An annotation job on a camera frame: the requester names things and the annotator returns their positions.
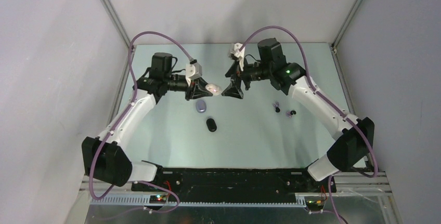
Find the white earbud charging case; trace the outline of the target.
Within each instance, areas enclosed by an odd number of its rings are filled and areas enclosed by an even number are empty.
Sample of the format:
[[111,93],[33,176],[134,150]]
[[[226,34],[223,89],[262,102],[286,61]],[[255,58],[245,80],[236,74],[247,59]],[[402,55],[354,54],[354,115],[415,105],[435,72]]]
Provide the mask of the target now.
[[205,89],[209,91],[213,96],[219,96],[222,93],[221,87],[216,84],[209,83],[205,86]]

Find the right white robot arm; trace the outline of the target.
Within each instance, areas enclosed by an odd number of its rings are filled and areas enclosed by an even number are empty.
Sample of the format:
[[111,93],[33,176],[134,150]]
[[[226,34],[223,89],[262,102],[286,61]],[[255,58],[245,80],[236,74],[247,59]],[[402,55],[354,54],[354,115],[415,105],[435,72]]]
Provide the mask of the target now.
[[338,172],[346,172],[372,150],[374,123],[368,117],[360,119],[338,107],[306,74],[297,63],[287,62],[281,44],[275,38],[260,41],[257,45],[260,59],[249,64],[245,46],[233,43],[229,57],[234,61],[225,76],[230,85],[222,96],[243,98],[241,86],[250,88],[253,81],[269,80],[275,90],[296,100],[309,110],[334,139],[325,155],[307,167],[302,178],[303,187],[315,192],[323,180]]

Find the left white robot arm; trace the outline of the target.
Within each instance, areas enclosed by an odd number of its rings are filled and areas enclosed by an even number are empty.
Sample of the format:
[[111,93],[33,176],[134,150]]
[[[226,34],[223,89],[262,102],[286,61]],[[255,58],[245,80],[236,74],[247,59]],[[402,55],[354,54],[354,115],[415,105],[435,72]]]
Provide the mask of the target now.
[[151,66],[135,83],[131,99],[125,109],[97,136],[86,137],[82,142],[85,174],[121,187],[129,181],[144,181],[152,191],[164,186],[164,176],[157,172],[159,166],[131,161],[125,152],[136,128],[168,91],[182,91],[186,100],[217,96],[221,88],[207,83],[201,77],[201,66],[192,61],[185,74],[173,70],[171,54],[156,52]]

